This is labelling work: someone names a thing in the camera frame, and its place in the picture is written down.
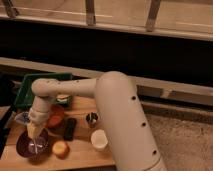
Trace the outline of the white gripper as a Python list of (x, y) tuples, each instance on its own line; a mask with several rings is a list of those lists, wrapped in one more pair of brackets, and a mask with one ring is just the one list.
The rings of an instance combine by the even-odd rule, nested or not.
[(49, 107), (34, 107), (29, 110), (30, 123), (27, 124), (28, 137), (35, 139), (44, 129), (44, 125), (49, 118)]

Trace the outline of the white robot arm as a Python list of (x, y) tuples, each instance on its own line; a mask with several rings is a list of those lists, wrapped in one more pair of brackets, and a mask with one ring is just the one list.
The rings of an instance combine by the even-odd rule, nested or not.
[(167, 171), (131, 79), (116, 71), (74, 81), (37, 79), (29, 111), (28, 136), (38, 137), (59, 94), (93, 97), (117, 171)]

